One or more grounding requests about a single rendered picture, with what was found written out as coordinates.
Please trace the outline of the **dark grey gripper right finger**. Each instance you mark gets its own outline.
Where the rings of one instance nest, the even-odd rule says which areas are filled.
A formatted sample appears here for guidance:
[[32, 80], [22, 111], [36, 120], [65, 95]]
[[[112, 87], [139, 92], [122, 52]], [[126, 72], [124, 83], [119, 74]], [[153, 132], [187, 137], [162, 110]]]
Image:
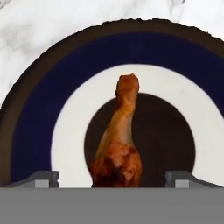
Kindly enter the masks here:
[[220, 185], [198, 179], [188, 171], [167, 171], [165, 186], [169, 188], [221, 188]]

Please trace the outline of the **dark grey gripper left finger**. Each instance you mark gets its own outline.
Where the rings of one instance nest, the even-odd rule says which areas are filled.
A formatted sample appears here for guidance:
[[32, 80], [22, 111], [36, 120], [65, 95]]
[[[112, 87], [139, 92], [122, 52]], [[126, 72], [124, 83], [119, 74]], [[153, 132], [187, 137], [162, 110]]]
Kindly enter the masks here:
[[59, 188], [58, 171], [36, 171], [30, 177], [5, 185], [4, 188], [31, 187], [31, 188]]

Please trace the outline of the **brown chicken drumstick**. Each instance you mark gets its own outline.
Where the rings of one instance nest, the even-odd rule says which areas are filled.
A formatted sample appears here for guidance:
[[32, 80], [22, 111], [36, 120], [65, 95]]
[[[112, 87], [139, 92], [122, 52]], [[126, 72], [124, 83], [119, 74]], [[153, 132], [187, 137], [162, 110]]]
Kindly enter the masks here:
[[121, 75], [116, 84], [116, 108], [89, 165], [92, 187], [139, 187], [143, 167], [132, 140], [132, 119], [139, 91], [138, 78]]

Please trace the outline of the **blue and white ringed plate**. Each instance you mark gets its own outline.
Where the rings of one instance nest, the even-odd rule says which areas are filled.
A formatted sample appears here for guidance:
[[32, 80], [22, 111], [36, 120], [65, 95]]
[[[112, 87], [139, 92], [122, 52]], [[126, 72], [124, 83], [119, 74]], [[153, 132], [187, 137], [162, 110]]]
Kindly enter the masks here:
[[89, 27], [25, 70], [0, 108], [0, 186], [32, 174], [91, 186], [123, 74], [140, 87], [132, 136], [143, 186], [162, 186], [168, 171], [224, 186], [224, 40], [161, 19]]

